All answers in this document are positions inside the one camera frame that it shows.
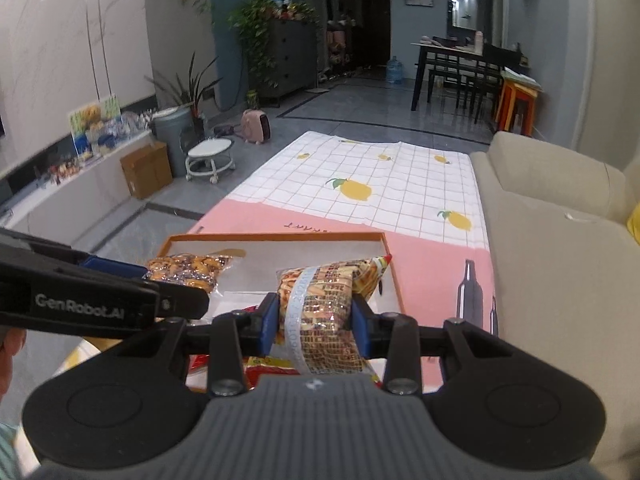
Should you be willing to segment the person left hand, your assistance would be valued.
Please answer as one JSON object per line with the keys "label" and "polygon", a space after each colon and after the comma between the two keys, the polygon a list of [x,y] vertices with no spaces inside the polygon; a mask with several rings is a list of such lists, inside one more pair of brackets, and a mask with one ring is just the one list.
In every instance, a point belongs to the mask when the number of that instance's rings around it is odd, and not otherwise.
{"label": "person left hand", "polygon": [[13,376],[13,359],[24,348],[26,330],[9,328],[0,348],[0,400],[8,393]]}

